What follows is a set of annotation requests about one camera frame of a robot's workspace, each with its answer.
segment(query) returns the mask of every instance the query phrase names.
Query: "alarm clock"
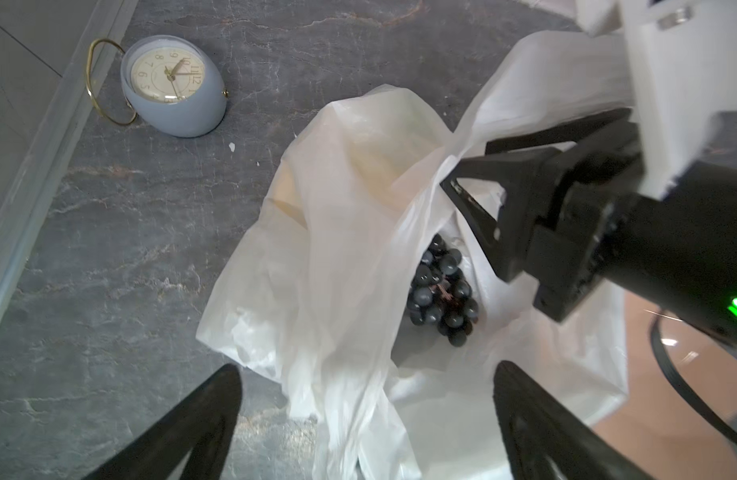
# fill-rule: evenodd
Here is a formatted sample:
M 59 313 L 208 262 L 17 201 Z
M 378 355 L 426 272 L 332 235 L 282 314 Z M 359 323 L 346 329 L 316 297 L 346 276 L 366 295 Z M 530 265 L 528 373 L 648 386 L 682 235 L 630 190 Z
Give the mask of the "alarm clock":
M 95 100 L 90 88 L 90 65 L 99 43 L 110 43 L 124 53 L 120 83 L 126 102 L 134 110 L 127 122 L 113 120 Z M 112 40 L 95 40 L 89 48 L 86 90 L 102 116 L 127 125 L 138 114 L 152 127 L 175 137 L 199 137 L 224 118 L 228 91 L 219 69 L 194 44 L 171 35 L 139 40 L 128 52 Z

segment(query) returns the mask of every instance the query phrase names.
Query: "plastic bag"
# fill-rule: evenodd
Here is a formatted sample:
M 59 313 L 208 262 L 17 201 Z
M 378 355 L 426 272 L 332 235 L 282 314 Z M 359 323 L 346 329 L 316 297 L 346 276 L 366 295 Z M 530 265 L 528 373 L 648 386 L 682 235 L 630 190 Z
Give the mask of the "plastic bag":
M 488 140 L 632 104 L 626 65 L 620 38 L 541 32 L 515 46 L 453 134 L 417 95 L 383 86 L 327 105 L 292 142 L 197 338 L 280 382 L 291 417 L 316 417 L 314 478 L 354 478 L 358 457 L 369 480 L 508 476 L 491 401 L 502 359 L 586 422 L 625 400 L 619 289 L 601 286 L 556 325 L 530 306 L 535 280 L 496 278 L 438 185 Z M 498 186 L 467 188 L 498 208 Z M 462 247 L 483 312 L 461 349 L 401 322 L 440 230 Z

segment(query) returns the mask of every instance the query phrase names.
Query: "black cable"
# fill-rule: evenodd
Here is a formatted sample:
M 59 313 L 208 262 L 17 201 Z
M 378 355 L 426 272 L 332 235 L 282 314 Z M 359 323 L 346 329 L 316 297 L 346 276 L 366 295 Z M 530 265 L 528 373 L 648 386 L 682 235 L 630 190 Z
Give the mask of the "black cable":
M 683 379 L 678 373 L 678 370 L 672 364 L 667 349 L 661 343 L 661 330 L 659 324 L 661 323 L 661 317 L 664 314 L 664 310 L 660 310 L 659 313 L 654 315 L 654 320 L 651 323 L 651 350 L 654 352 L 656 362 L 659 364 L 661 373 L 664 373 L 664 377 L 667 379 L 672 388 L 682 397 L 696 413 L 698 413 L 704 420 L 707 421 L 712 427 L 720 432 L 729 442 L 733 442 L 737 445 L 737 431 L 729 427 L 728 423 L 723 422 L 723 419 L 715 413 L 712 408 L 709 408 L 704 400 L 694 392 L 694 389 L 690 388 L 689 384 Z

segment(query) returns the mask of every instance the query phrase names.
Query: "clock handle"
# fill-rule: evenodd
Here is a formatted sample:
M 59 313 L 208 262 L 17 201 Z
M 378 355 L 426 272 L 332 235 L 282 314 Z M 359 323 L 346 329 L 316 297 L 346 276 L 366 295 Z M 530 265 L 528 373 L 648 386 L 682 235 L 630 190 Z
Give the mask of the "clock handle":
M 136 120 L 136 110 L 133 109 L 131 103 L 128 101 L 128 98 L 126 98 L 126 104 L 131 110 L 133 110 L 133 116 L 128 121 L 118 121 L 110 117 L 104 110 L 102 110 L 99 102 L 96 101 L 96 97 L 94 97 L 94 92 L 91 91 L 91 64 L 94 61 L 94 49 L 96 49 L 96 45 L 100 43 L 109 43 L 120 50 L 120 53 L 122 54 L 126 52 L 123 50 L 123 47 L 117 44 L 117 42 L 115 42 L 114 40 L 110 40 L 109 38 L 97 38 L 96 40 L 91 42 L 91 45 L 88 47 L 88 59 L 86 60 L 86 92 L 88 93 L 88 96 L 91 97 L 91 104 L 94 106 L 94 109 L 97 113 L 99 113 L 99 115 L 105 117 L 107 120 L 113 122 L 115 125 L 120 125 L 121 127 L 131 125 L 133 123 L 133 120 Z

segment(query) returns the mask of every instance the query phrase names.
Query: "gray marble surface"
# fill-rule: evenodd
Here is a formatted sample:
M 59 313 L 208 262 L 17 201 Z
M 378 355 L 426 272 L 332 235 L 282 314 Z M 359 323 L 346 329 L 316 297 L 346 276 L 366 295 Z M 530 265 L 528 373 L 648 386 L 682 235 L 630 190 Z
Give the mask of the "gray marble surface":
M 226 361 L 195 340 L 202 309 L 318 109 L 389 83 L 452 128 L 520 38 L 572 28 L 511 0 L 140 0 L 124 46 L 194 42 L 229 109 L 189 140 L 89 120 L 0 327 L 0 478 L 85 474 Z M 101 98 L 120 105 L 113 69 Z M 308 478 L 314 425 L 243 382 L 225 478 Z

